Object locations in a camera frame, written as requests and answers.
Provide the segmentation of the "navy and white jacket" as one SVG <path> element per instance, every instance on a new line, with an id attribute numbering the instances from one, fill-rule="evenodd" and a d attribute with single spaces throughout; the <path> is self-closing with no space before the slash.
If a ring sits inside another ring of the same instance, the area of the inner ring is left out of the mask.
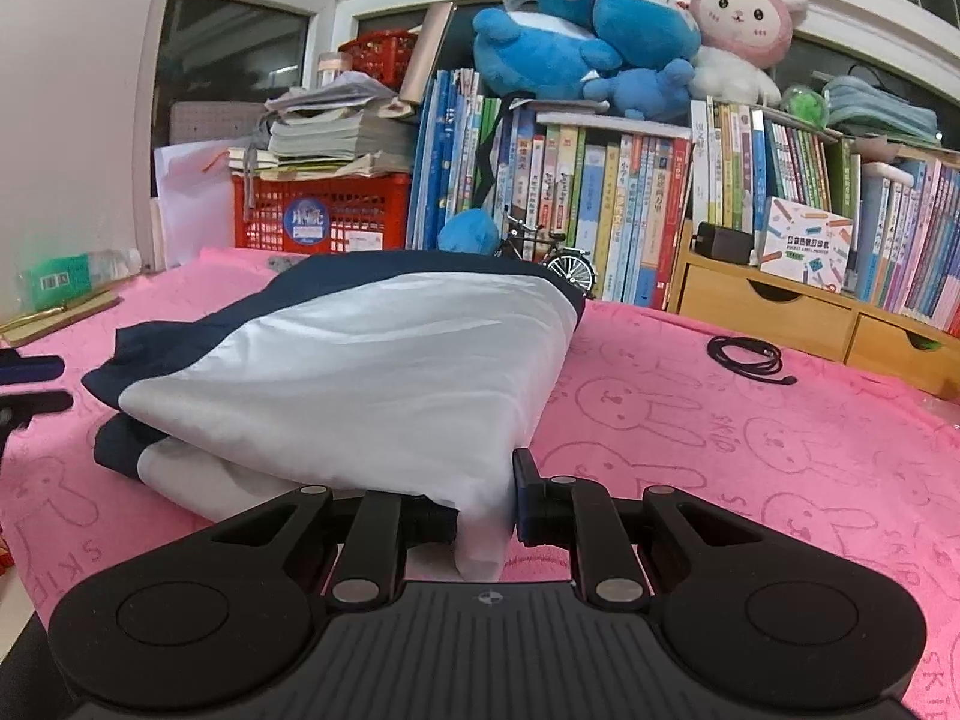
<path id="1" fill-rule="evenodd" d="M 221 522 L 304 484 L 449 507 L 462 577 L 501 574 L 512 456 L 584 314 L 542 265 L 449 252 L 319 255 L 193 322 L 121 328 L 83 379 L 99 465 Z"/>

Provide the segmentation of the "plastic water bottle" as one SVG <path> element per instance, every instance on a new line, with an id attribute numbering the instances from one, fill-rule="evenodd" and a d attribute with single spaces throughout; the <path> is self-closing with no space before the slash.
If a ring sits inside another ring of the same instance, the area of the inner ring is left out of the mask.
<path id="1" fill-rule="evenodd" d="M 18 305 L 21 312 L 44 312 L 142 270 L 137 249 L 107 249 L 87 254 L 44 260 L 18 275 Z"/>

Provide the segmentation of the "pink bunny print towel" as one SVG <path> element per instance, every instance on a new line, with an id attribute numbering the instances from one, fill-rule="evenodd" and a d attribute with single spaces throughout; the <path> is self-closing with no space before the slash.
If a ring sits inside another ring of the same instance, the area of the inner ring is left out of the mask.
<path id="1" fill-rule="evenodd" d="M 776 351 L 714 328 L 586 301 L 562 372 L 526 450 L 544 478 L 602 484 L 615 499 L 670 486 L 872 569 L 918 603 L 926 645 L 900 712 L 572 712 L 532 678 L 511 626 L 535 583 L 568 582 L 569 556 L 516 532 L 501 574 L 462 577 L 448 544 L 413 546 L 398 597 L 332 619 L 286 676 L 228 706 L 128 712 L 71 688 L 53 660 L 50 618 L 83 580 L 218 525 L 99 465 L 109 406 L 83 379 L 121 328 L 193 322 L 277 275 L 213 257 L 133 286 L 114 317 L 43 346 L 65 372 L 20 394 L 67 390 L 73 406 L 2 429 L 2 532 L 31 600 L 46 656 L 37 683 L 3 709 L 70 718 L 952 718 L 958 712 L 958 431 L 901 383 Z"/>

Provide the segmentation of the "wooden desktop drawer organizer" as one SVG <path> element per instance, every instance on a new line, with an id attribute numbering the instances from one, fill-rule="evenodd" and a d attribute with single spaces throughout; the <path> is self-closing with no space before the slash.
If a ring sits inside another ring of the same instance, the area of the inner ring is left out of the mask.
<path id="1" fill-rule="evenodd" d="M 687 319 L 804 351 L 882 376 L 926 394 L 958 397 L 958 340 L 907 317 L 843 294 L 707 259 L 682 227 L 667 309 Z"/>

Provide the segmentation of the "white label printer box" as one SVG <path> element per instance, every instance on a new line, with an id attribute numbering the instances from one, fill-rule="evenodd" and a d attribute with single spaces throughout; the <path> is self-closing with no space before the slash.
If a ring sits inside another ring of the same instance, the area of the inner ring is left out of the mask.
<path id="1" fill-rule="evenodd" d="M 763 273 L 839 293 L 853 243 L 853 222 L 802 203 L 771 199 L 761 242 Z"/>

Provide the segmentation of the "black small box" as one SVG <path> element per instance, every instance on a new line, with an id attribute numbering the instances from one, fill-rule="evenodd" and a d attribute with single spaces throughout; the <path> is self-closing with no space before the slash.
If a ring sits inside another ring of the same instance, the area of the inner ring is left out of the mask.
<path id="1" fill-rule="evenodd" d="M 704 221 L 693 234 L 693 250 L 700 257 L 716 262 L 748 265 L 754 252 L 754 238 L 748 232 Z"/>

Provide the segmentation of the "red plastic basket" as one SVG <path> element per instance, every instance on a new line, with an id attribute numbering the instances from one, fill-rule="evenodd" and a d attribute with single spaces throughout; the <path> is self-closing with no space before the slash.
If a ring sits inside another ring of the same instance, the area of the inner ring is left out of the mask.
<path id="1" fill-rule="evenodd" d="M 402 249 L 410 177 L 264 181 L 231 177 L 235 246 L 282 254 L 351 254 Z"/>

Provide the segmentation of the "miniature bicycle model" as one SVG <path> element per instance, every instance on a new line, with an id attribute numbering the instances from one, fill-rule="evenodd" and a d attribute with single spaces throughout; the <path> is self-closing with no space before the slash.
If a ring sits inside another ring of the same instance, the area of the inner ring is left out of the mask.
<path id="1" fill-rule="evenodd" d="M 548 232 L 543 226 L 529 226 L 509 216 L 508 231 L 501 241 L 498 255 L 505 259 L 540 263 L 573 284 L 586 298 L 594 296 L 596 267 L 584 250 L 566 243 L 564 232 Z"/>

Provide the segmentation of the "stack of papers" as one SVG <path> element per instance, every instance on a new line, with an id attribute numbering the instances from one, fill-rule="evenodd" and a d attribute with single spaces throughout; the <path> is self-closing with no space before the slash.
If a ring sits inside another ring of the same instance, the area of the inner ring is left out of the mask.
<path id="1" fill-rule="evenodd" d="M 267 101 L 251 140 L 228 149 L 228 164 L 266 181 L 407 174 L 415 145 L 413 107 L 363 71 L 344 71 Z"/>

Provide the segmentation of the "blue fuzzy ball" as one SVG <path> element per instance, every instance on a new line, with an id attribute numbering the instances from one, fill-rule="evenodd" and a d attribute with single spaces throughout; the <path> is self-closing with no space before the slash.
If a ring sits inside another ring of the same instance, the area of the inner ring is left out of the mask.
<path id="1" fill-rule="evenodd" d="M 438 249 L 459 254 L 493 255 L 500 249 L 501 234 L 482 208 L 452 216 L 438 234 Z"/>

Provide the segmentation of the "pink bunny plush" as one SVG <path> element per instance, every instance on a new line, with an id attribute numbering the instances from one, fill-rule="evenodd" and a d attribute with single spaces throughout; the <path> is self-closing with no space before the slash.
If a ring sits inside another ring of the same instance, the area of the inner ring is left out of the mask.
<path id="1" fill-rule="evenodd" d="M 776 107 L 781 91 L 768 70 L 788 54 L 808 9 L 809 0 L 690 0 L 701 32 L 692 98 Z"/>

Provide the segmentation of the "blue plush toy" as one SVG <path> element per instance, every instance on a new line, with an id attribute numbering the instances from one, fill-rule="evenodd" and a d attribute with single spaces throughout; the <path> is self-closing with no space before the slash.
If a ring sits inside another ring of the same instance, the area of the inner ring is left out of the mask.
<path id="1" fill-rule="evenodd" d="M 472 28 L 475 68 L 501 98 L 586 99 L 664 124 L 688 112 L 701 34 L 679 0 L 505 0 Z"/>

